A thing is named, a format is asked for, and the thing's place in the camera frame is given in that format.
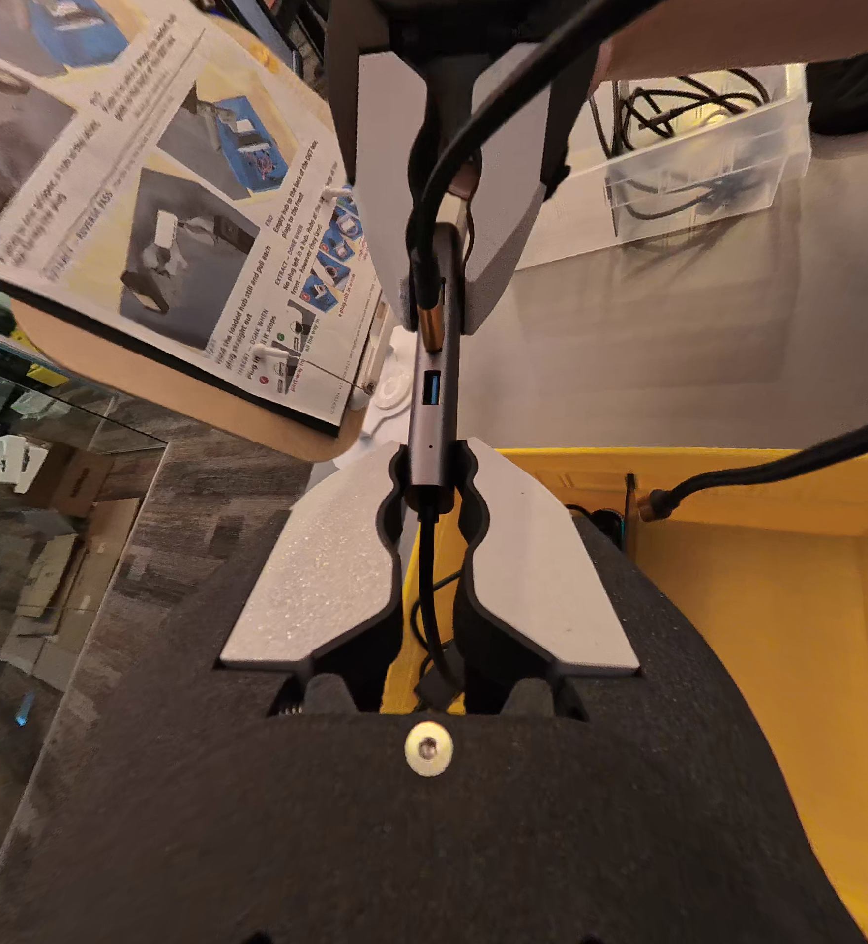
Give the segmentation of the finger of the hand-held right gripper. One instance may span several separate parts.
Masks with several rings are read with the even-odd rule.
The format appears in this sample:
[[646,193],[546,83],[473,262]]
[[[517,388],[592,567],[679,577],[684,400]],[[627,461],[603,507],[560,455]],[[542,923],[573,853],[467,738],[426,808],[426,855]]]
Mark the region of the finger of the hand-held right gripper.
[[539,215],[549,98],[543,89],[480,147],[479,183],[458,219],[463,331],[478,330],[496,308]]
[[358,59],[355,199],[384,300],[411,331],[408,163],[424,122],[424,80],[393,52]]

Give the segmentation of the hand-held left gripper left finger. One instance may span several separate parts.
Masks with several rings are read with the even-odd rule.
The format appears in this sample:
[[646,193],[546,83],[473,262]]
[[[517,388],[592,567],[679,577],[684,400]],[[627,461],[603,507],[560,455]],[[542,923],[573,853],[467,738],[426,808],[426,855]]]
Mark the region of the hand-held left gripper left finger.
[[379,447],[294,505],[219,655],[224,667],[383,675],[402,634],[403,447]]

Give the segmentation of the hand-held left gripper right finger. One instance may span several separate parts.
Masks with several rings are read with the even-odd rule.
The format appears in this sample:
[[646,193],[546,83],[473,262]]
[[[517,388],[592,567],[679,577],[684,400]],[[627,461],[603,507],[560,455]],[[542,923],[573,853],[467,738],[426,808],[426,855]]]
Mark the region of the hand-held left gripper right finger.
[[631,676],[640,661],[570,512],[492,447],[456,444],[464,540],[453,638],[486,679]]

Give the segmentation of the slim grey usb hub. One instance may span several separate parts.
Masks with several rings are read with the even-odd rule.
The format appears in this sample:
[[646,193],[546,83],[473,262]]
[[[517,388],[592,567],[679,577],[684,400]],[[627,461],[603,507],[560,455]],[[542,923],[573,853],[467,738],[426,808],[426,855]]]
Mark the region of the slim grey usb hub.
[[418,339],[408,428],[408,471],[404,497],[415,512],[451,511],[453,460],[459,391],[459,353],[464,321],[462,242],[455,225],[438,223],[434,247],[441,278],[444,340],[437,352]]

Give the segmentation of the clear plastic bin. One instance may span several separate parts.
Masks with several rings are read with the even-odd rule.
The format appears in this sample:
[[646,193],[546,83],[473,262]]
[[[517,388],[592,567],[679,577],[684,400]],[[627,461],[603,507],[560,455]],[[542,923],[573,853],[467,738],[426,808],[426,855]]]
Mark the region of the clear plastic bin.
[[769,208],[808,169],[808,111],[802,64],[602,83],[518,269]]

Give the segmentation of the yellow plastic bin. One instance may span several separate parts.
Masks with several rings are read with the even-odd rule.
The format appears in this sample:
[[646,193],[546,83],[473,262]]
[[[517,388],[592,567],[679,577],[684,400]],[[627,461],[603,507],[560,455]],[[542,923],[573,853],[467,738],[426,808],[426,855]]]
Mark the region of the yellow plastic bin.
[[711,490],[616,550],[568,504],[608,509],[678,474],[759,450],[499,453],[469,442],[461,510],[441,520],[435,578],[473,589],[490,537],[509,551],[490,587],[586,587],[553,562],[565,537],[637,652],[549,685],[558,718],[440,719],[457,772],[415,784],[408,892],[427,884],[417,942],[868,940],[868,455],[746,490]]

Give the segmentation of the person's right forearm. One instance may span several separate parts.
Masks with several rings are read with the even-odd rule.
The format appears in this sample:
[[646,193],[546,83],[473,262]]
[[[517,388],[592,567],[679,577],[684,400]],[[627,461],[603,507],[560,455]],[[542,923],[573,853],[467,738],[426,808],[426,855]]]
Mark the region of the person's right forearm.
[[604,44],[591,88],[867,52],[868,1],[667,1]]

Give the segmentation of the instruction poster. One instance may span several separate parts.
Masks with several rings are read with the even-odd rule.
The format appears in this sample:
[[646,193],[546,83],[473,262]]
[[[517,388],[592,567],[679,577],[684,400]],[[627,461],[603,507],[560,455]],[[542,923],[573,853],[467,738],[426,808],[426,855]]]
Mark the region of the instruction poster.
[[0,289],[336,436],[383,296],[323,107],[190,2],[0,2]]

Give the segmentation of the large glass window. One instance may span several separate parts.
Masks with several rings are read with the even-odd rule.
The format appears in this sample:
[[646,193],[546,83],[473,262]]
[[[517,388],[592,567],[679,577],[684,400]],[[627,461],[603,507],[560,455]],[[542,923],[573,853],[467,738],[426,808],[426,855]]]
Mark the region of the large glass window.
[[0,348],[0,850],[167,444]]

